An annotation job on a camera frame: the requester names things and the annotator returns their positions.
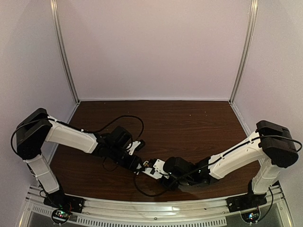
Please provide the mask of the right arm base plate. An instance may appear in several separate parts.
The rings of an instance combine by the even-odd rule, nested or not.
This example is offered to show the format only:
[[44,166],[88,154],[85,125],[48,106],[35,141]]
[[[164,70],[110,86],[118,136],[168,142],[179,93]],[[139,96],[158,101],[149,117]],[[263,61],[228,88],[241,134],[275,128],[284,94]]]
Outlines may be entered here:
[[256,208],[267,203],[265,194],[244,194],[226,199],[229,212]]

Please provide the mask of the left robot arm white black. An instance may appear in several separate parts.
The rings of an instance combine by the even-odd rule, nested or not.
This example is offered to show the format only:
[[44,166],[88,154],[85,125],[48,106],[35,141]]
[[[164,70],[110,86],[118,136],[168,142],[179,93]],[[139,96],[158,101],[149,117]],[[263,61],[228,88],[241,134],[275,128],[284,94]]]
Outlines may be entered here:
[[41,184],[46,195],[45,201],[63,210],[71,200],[42,155],[41,147],[45,142],[109,158],[118,166],[135,173],[143,167],[142,159],[134,155],[135,151],[144,147],[143,140],[135,141],[131,133],[121,126],[110,133],[100,132],[75,128],[51,117],[44,108],[38,108],[16,127],[10,145]]

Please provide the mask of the white red remote control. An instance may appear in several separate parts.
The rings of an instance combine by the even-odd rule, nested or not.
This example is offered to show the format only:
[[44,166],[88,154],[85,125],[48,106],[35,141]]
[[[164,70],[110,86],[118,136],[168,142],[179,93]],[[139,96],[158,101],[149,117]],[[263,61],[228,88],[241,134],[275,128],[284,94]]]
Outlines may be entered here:
[[157,159],[150,159],[149,160],[149,166],[147,166],[147,169],[143,172],[146,175],[150,176],[153,179],[157,179],[157,177],[153,176],[153,174],[155,173],[155,171],[153,170],[153,165],[156,162]]

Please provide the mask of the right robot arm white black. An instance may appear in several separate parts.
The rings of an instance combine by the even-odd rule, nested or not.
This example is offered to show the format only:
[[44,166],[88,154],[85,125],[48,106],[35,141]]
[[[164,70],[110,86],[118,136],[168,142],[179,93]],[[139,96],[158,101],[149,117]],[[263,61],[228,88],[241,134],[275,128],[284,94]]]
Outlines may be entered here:
[[164,162],[166,175],[161,177],[160,183],[169,190],[180,185],[205,187],[261,159],[263,163],[257,175],[250,180],[248,192],[229,197],[227,203],[230,211],[252,209],[266,204],[268,188],[275,182],[281,169],[292,166],[299,155],[295,147],[297,141],[286,127],[266,120],[259,121],[256,127],[239,144],[196,164],[181,157],[170,157]]

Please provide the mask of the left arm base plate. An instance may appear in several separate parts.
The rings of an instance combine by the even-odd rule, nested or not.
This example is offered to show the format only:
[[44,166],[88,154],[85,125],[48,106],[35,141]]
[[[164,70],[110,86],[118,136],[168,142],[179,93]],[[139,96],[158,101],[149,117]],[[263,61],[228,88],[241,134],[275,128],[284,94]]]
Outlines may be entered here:
[[68,212],[82,213],[84,199],[81,197],[52,193],[46,196],[43,204]]

